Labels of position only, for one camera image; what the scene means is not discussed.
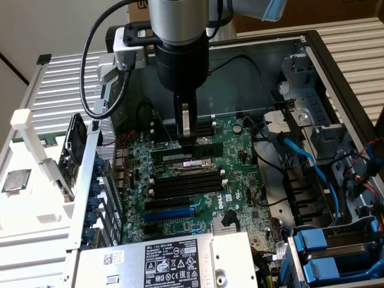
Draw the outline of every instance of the motherboard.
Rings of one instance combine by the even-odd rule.
[[[126,139],[118,143],[115,159],[115,180],[121,191],[125,208],[123,244],[168,236],[217,233],[215,226],[222,226],[221,221],[225,214],[228,211],[235,211],[239,220],[239,229],[248,232],[251,245],[258,250],[275,249],[275,242],[279,240],[279,236],[277,228],[271,224],[269,208],[257,206],[253,201],[255,192],[263,183],[259,166],[251,163],[250,129],[244,128],[243,120],[234,116],[216,118],[212,124],[214,135],[199,138],[197,142],[200,145],[222,143],[222,155],[198,161],[174,163],[175,159],[172,158],[172,163],[159,164],[154,159],[155,151],[174,150],[179,148],[179,145],[177,141],[171,140],[155,143],[152,140],[151,131],[141,132],[131,139],[127,138],[129,133],[118,136],[118,139]],[[181,199],[180,203],[182,203],[189,198],[193,215],[163,220],[149,217],[151,213],[148,212],[148,207],[151,207],[152,202],[159,201],[152,189],[154,182],[186,176],[190,177],[191,181],[199,182],[202,181],[198,178],[199,175],[209,173],[219,177],[221,182],[219,191],[200,193],[198,190],[187,197],[175,199],[169,197],[162,201],[162,203],[166,201],[171,203]],[[169,196],[172,195],[172,190],[171,183],[167,190]],[[260,202],[266,201],[262,193],[257,197]],[[160,211],[172,212],[172,208],[164,207]]]

